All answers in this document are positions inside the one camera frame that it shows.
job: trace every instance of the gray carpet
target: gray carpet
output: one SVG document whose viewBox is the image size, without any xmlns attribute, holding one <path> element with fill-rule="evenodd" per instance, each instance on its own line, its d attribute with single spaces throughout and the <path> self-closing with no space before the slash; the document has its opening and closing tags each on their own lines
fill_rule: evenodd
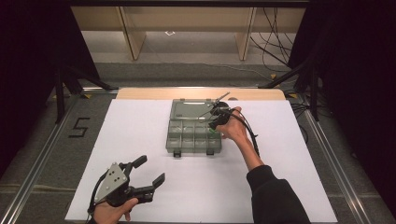
<svg viewBox="0 0 396 224">
<path fill-rule="evenodd" d="M 280 66 L 271 68 L 285 69 Z M 120 87 L 252 87 L 268 83 L 267 78 L 274 73 L 262 65 L 233 65 L 233 68 L 230 68 L 205 64 L 99 63 L 97 69 L 104 82 Z M 84 86 L 92 86 L 89 82 L 81 82 Z M 290 90 L 291 87 L 292 83 L 281 85 L 282 90 Z M 68 206 L 91 155 L 109 104 L 115 97 L 115 94 L 94 94 L 90 98 L 78 99 L 17 223 L 67 223 L 64 217 Z M 326 104 L 324 99 L 319 100 L 321 105 Z M 299 103 L 297 99 L 292 98 L 290 102 Z M 70 138 L 70 135 L 81 134 L 80 130 L 73 129 L 78 118 L 90 118 L 79 123 L 79 126 L 88 127 L 88 130 L 84 137 Z M 48 107 L 43 111 L 28 144 L 18 153 L 0 180 L 0 213 L 3 214 L 6 211 L 7 205 L 18 189 L 17 186 L 23 182 L 30 171 L 35 158 L 50 135 L 55 120 L 56 102 L 50 97 Z M 302 114 L 297 120 L 307 131 L 309 152 L 339 223 L 356 223 L 306 116 Z M 351 156 L 351 149 L 345 137 L 326 107 L 319 109 L 319 120 L 373 223 L 396 223 L 363 172 L 359 161 Z"/>
</svg>

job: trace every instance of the human hand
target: human hand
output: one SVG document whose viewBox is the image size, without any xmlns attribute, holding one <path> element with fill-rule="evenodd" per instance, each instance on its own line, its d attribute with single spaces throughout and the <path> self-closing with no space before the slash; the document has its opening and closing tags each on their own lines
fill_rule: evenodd
<svg viewBox="0 0 396 224">
<path fill-rule="evenodd" d="M 242 121 L 245 121 L 245 118 L 240 113 L 242 108 L 237 106 L 234 108 L 233 115 L 240 118 Z M 243 122 L 238 120 L 234 116 L 230 116 L 228 122 L 224 125 L 218 125 L 216 127 L 216 131 L 222 133 L 223 138 L 230 138 L 235 142 L 246 140 L 248 138 L 247 130 Z"/>
<path fill-rule="evenodd" d="M 129 213 L 138 202 L 136 198 L 132 198 L 119 207 L 113 207 L 106 202 L 99 203 L 95 207 L 93 218 L 98 224 L 117 224 L 122 215 L 125 215 L 127 221 L 130 221 L 131 214 Z"/>
</svg>

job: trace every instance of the black sweater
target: black sweater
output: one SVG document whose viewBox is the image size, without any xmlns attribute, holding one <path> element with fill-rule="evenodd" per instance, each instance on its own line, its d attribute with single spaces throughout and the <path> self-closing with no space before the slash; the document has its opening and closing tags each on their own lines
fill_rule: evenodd
<svg viewBox="0 0 396 224">
<path fill-rule="evenodd" d="M 255 224 L 310 223 L 303 205 L 289 182 L 277 179 L 270 166 L 262 165 L 247 173 Z"/>
</svg>

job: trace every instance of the white tabletop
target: white tabletop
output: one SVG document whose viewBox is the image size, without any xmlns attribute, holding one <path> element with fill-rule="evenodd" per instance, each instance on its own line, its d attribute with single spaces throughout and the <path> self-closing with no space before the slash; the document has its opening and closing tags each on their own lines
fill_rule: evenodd
<svg viewBox="0 0 396 224">
<path fill-rule="evenodd" d="M 304 143 L 290 103 L 230 101 L 240 105 L 255 134 L 264 163 L 278 178 L 287 179 L 299 196 L 311 222 L 336 222 L 318 173 Z M 78 185 L 66 220 L 87 218 L 92 190 L 112 162 L 148 161 L 131 172 L 134 187 L 151 185 L 158 175 L 166 179 L 152 203 L 132 211 L 135 222 L 252 223 L 248 169 L 231 140 L 223 140 L 214 156 L 182 154 L 165 148 L 171 100 L 113 100 Z"/>
</svg>

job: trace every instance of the transparent storage box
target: transparent storage box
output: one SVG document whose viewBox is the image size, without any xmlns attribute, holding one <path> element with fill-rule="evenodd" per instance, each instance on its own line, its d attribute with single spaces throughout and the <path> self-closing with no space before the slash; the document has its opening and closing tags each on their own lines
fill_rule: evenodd
<svg viewBox="0 0 396 224">
<path fill-rule="evenodd" d="M 211 132 L 208 123 L 211 100 L 174 100 L 168 125 L 166 149 L 174 157 L 185 153 L 214 155 L 221 151 L 221 135 Z"/>
</svg>

